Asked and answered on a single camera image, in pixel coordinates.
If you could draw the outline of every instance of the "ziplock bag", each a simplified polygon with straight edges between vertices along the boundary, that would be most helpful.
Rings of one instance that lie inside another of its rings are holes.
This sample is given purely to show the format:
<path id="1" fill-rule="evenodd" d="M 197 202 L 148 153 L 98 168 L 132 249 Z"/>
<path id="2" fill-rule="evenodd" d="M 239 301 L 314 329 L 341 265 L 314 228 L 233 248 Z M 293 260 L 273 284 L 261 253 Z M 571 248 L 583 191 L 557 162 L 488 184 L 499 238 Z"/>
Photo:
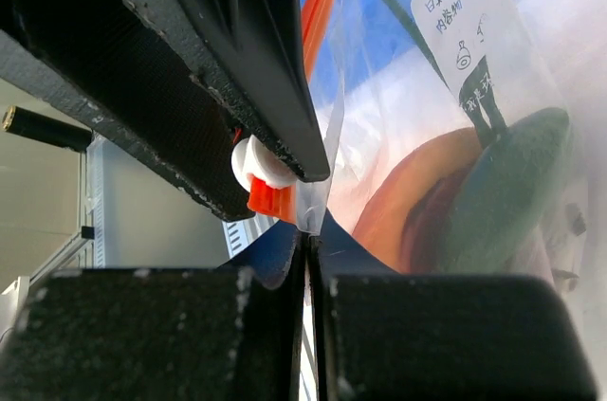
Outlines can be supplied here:
<path id="1" fill-rule="evenodd" d="M 302 0 L 336 220 L 400 273 L 529 273 L 574 288 L 579 132 L 512 0 Z"/>

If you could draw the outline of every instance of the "cucumber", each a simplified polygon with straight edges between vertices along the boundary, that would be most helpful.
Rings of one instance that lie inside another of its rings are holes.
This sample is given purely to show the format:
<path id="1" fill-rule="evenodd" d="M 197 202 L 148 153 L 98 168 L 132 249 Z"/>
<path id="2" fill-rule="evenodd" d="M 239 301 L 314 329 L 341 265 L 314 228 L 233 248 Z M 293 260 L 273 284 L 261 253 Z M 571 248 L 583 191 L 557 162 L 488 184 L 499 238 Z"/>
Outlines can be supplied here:
<path id="1" fill-rule="evenodd" d="M 451 204 L 438 239 L 437 272 L 500 270 L 563 186 L 572 133 L 564 110 L 546 108 L 483 151 Z"/>

